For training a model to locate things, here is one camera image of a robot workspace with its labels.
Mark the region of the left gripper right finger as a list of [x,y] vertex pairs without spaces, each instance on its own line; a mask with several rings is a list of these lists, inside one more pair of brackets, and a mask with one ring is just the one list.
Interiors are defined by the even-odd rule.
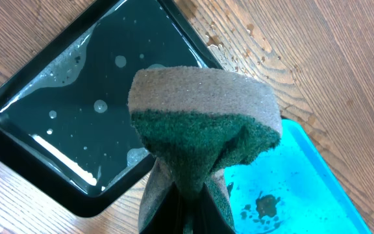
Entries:
[[193,205],[193,234],[234,234],[203,185]]

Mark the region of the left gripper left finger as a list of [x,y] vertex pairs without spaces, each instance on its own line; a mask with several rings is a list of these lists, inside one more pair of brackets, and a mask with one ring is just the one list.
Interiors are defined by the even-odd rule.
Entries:
[[172,183],[152,219],[140,234],[183,234],[184,198]]

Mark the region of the green scrub sponge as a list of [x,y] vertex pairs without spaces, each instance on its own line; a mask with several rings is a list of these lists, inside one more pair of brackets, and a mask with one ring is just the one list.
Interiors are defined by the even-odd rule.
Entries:
[[174,183],[184,198],[183,233],[193,233],[193,205],[203,185],[234,230],[225,169],[251,164],[275,148],[281,115],[272,88],[214,68],[148,68],[134,76],[131,125],[155,163],[138,216],[141,232]]

